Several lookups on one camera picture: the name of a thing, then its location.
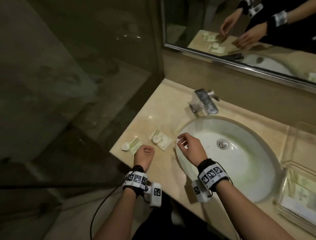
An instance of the forearm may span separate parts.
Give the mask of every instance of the forearm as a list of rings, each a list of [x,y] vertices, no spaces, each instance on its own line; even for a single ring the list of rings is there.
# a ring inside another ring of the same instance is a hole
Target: forearm
[[[129,240],[135,202],[135,192],[130,188],[125,188],[110,216],[105,220],[93,239]]]
[[[249,201],[229,181],[223,180],[216,192],[243,240],[294,240],[279,224]]]
[[[288,12],[288,24],[300,21],[314,13],[316,13],[316,0],[308,0],[299,7]]]

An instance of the sink drain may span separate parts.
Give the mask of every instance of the sink drain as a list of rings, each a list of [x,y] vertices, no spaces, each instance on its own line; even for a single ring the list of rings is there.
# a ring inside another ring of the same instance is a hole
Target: sink drain
[[[228,142],[224,139],[218,139],[216,145],[221,149],[225,150],[228,148]]]

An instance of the mirror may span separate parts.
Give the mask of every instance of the mirror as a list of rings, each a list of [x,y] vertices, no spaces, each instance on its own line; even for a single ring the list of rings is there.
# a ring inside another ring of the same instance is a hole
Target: mirror
[[[316,87],[316,0],[162,0],[162,17],[165,46]]]

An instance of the person's left hand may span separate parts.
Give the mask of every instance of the person's left hand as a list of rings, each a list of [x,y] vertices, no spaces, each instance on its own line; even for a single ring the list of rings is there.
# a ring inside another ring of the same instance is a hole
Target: person's left hand
[[[240,49],[249,49],[252,44],[258,42],[267,33],[267,22],[258,24],[253,28],[249,29],[238,39],[232,42],[233,45]]]
[[[155,155],[155,149],[149,145],[142,145],[134,155],[134,166],[140,165],[146,172]]]

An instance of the beige countertop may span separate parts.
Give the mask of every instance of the beige countertop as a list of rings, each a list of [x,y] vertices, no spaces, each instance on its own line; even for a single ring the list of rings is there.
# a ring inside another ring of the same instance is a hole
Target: beige countertop
[[[199,50],[202,52],[208,52],[208,47],[212,42],[203,41],[203,33],[208,32],[200,30],[193,38],[188,48]],[[218,33],[209,32],[210,35],[217,35]],[[234,53],[243,54],[259,54],[270,57],[274,60],[287,66],[297,77],[307,79],[309,73],[316,72],[316,54],[292,50],[289,48],[273,46],[265,43],[256,43],[250,50],[240,50],[231,43],[235,41],[237,37],[229,36],[220,46],[225,47],[224,54],[210,53],[217,56],[224,56]]]
[[[188,102],[191,101],[192,92],[193,89],[191,88],[164,79],[110,152],[132,167],[133,155],[130,152],[121,151],[121,145],[124,142],[138,137],[143,144],[154,146],[155,157],[147,172],[149,181],[159,182],[163,191],[188,210],[211,224],[228,238],[237,239],[235,230],[216,194],[207,203],[201,204],[196,201],[191,181],[182,170],[175,154],[178,133],[188,121],[204,115],[203,111],[199,111],[198,114],[191,112]],[[224,101],[216,102],[216,105],[219,109],[218,116],[238,121],[255,131],[271,147],[277,158],[281,159],[289,129],[287,125]],[[174,139],[166,151],[162,151],[148,140],[149,135],[156,128]],[[274,211],[272,198],[258,203],[257,206],[295,239],[315,240],[312,235],[277,215]]]

